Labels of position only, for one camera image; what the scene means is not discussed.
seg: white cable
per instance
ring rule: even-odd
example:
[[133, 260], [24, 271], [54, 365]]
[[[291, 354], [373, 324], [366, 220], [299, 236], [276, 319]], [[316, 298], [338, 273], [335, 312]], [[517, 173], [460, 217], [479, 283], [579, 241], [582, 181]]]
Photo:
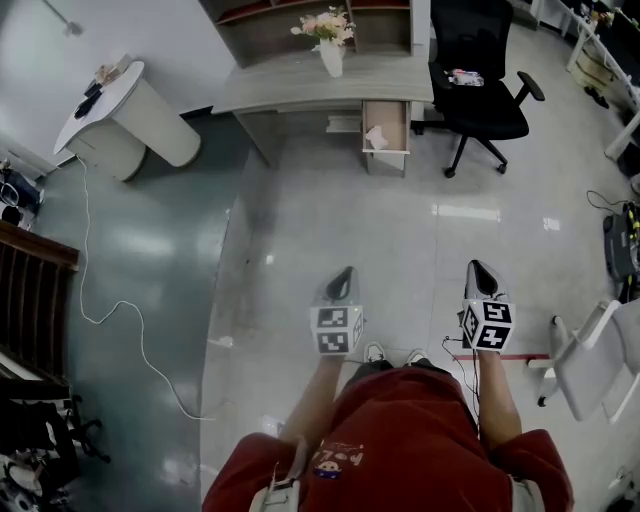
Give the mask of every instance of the white cable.
[[176, 389], [173, 387], [173, 384], [171, 384], [171, 381], [169, 380], [169, 378], [149, 362], [149, 360], [147, 359], [147, 355], [144, 353], [144, 318], [138, 306], [126, 300], [119, 300], [111, 308], [111, 311], [109, 311], [101, 320], [94, 320], [92, 318], [89, 318], [85, 314], [82, 296], [83, 296], [83, 289], [84, 289], [84, 280], [87, 277], [87, 269], [89, 268], [89, 231], [91, 230], [91, 214], [89, 213], [89, 190], [87, 189], [87, 164], [84, 163], [82, 158], [80, 157], [76, 157], [76, 158], [82, 164], [82, 167], [84, 167], [84, 177], [83, 177], [84, 195], [86, 197], [86, 205], [87, 205], [87, 233], [84, 236], [84, 254], [85, 254], [86, 261], [84, 265], [84, 272], [82, 273], [82, 281], [80, 282], [80, 313], [82, 313], [82, 316], [85, 318], [85, 320], [88, 320], [94, 325], [100, 325], [107, 318], [109, 318], [115, 312], [116, 309], [118, 309], [120, 304], [126, 304], [127, 306], [131, 306], [133, 309], [135, 309], [136, 313], [138, 313], [138, 316], [140, 317], [140, 351], [142, 352], [142, 358], [144, 359], [144, 362], [147, 364], [149, 368], [151, 368], [154, 372], [160, 375], [160, 377], [162, 377], [165, 380], [165, 382], [169, 385], [169, 388], [171, 388], [171, 392], [173, 393], [173, 396], [176, 399], [178, 407], [180, 407], [180, 410], [187, 418], [191, 418], [192, 420], [200, 420], [200, 421], [216, 421], [217, 418], [208, 418], [206, 416], [199, 417], [199, 416], [193, 416], [192, 414], [189, 414], [185, 410], [184, 406], [182, 405], [182, 401], [180, 400], [180, 397], [178, 396]]

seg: flower vase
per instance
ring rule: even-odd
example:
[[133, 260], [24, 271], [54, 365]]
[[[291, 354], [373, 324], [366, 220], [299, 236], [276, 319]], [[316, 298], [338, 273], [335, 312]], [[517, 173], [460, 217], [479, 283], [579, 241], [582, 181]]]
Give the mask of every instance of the flower vase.
[[342, 48], [329, 40], [320, 40], [320, 57], [333, 78], [342, 76]]

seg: gray floor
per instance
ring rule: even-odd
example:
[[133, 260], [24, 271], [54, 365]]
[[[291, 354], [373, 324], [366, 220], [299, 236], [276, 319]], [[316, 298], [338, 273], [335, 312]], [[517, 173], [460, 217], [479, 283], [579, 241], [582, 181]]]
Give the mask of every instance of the gray floor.
[[[204, 146], [187, 169], [150, 154], [130, 184], [89, 170], [91, 265], [84, 304], [95, 319], [118, 300], [137, 304], [147, 357], [197, 414], [214, 277], [249, 143], [231, 118], [199, 119], [193, 126]], [[46, 187], [35, 231], [82, 249], [80, 164], [54, 172]], [[80, 278], [68, 302], [67, 374], [84, 398], [85, 416], [102, 420], [98, 444], [112, 463], [82, 461], [74, 508], [198, 510], [198, 422], [182, 415], [166, 383], [145, 366], [134, 310], [121, 307], [100, 326], [80, 316]]]
[[[263, 193], [233, 347], [208, 347], [203, 410], [226, 402], [218, 422], [202, 425], [203, 495], [241, 436], [263, 430], [269, 418], [285, 419], [295, 405], [318, 357], [309, 303], [318, 283], [344, 265], [360, 275], [367, 319], [360, 347], [378, 341], [394, 364], [423, 348], [459, 379], [441, 343], [460, 335], [456, 313], [470, 259], [490, 263], [509, 284], [518, 308], [512, 353], [548, 352], [554, 314], [576, 328], [611, 293], [604, 213], [589, 206], [585, 192], [630, 196], [603, 153], [620, 123], [565, 71], [570, 53], [556, 34], [512, 27], [505, 82], [515, 94], [516, 71], [527, 71], [547, 101], [523, 103], [526, 138], [496, 143], [510, 162], [504, 176], [470, 141], [458, 175], [446, 180], [442, 168], [459, 137], [444, 131], [412, 136], [405, 179], [368, 176], [357, 137], [288, 141]], [[259, 162], [250, 157], [248, 165]], [[451, 349], [462, 351], [456, 343]], [[505, 364], [524, 427], [548, 429], [558, 445], [576, 510], [599, 510], [617, 470], [640, 460], [640, 393], [616, 425], [601, 411], [578, 423], [561, 394], [545, 409], [536, 406], [539, 375], [524, 361]], [[342, 378], [355, 367], [345, 365]]]

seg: white chair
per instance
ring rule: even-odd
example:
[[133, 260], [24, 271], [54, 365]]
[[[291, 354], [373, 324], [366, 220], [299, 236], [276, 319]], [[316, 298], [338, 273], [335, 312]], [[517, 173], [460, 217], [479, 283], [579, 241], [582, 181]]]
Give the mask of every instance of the white chair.
[[[560, 388], [578, 421], [602, 404], [609, 423], [615, 423], [640, 381], [640, 300], [625, 305], [602, 301], [572, 333], [555, 316], [550, 336], [552, 359], [528, 363], [546, 369], [538, 405], [544, 407]], [[619, 399], [621, 386], [626, 392]]]

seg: open drawer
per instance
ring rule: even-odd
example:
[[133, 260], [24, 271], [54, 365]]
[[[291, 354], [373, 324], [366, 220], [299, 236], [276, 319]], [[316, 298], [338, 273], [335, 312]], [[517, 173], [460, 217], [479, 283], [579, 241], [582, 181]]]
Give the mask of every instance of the open drawer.
[[[405, 157], [409, 154], [410, 109], [408, 101], [362, 102], [362, 151], [370, 174], [404, 176]], [[389, 142], [383, 149], [374, 149], [366, 139], [374, 126], [380, 126], [382, 136]]]

